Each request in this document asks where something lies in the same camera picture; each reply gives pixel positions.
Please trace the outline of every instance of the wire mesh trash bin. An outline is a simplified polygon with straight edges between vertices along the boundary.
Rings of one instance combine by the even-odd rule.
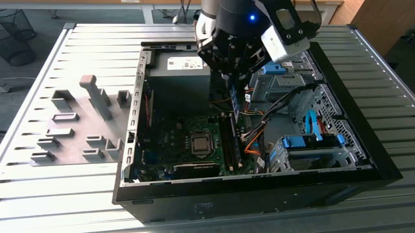
[[[0,9],[0,24],[6,30],[10,30],[8,27],[15,27],[16,25],[26,40],[30,40],[36,36],[32,25],[22,9]]]
[[[18,29],[18,26],[0,24],[0,57],[12,66],[23,66],[35,60],[35,52]]]

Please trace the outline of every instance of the side panel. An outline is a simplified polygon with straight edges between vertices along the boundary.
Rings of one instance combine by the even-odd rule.
[[[141,222],[193,220],[333,205],[365,191],[367,184],[327,184],[214,195],[120,201],[119,204]]]

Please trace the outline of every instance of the white sticker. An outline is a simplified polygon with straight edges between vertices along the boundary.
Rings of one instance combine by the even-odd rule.
[[[203,69],[201,57],[170,57],[167,60],[169,70]]]
[[[251,95],[246,94],[246,102],[251,103]]]
[[[294,65],[293,65],[293,62],[282,62],[281,65],[282,65],[283,67],[293,67],[293,66],[294,66]]]
[[[263,159],[262,159],[261,157],[258,157],[257,162],[258,162],[258,164],[261,165],[261,167],[265,168],[266,162],[263,161]]]

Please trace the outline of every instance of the wooden cabinet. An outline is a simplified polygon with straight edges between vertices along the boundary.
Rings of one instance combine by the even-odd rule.
[[[415,23],[415,0],[345,0],[330,24],[354,24],[381,55]]]

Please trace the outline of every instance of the metal table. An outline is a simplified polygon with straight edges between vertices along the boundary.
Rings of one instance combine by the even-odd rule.
[[[16,147],[34,144],[36,138],[36,134],[22,132],[44,132],[46,124],[28,120],[48,119],[55,110],[46,99],[48,89],[63,88],[71,80],[78,82],[74,73],[79,72],[94,72],[107,92],[131,88],[141,42],[191,41],[193,30],[193,26],[143,24],[78,24],[63,30],[0,146],[0,229],[72,233],[414,232],[415,98],[359,31],[346,26],[323,27],[317,41],[405,176],[390,186],[326,208],[143,226],[111,203],[116,163],[31,167],[30,155]],[[64,82],[56,82],[56,75]]]

